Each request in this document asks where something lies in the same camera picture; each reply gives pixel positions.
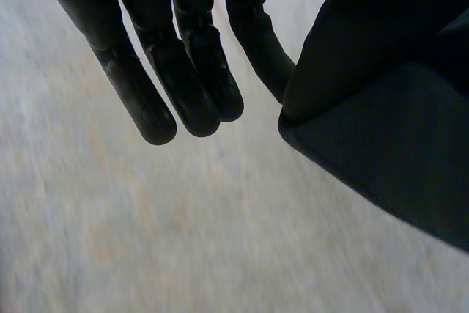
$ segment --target concrete floor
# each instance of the concrete floor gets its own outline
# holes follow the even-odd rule
[[[267,3],[295,60],[322,1]],[[0,0],[0,312],[469,312],[469,257],[283,143],[215,21],[245,113],[152,147],[54,0]]]

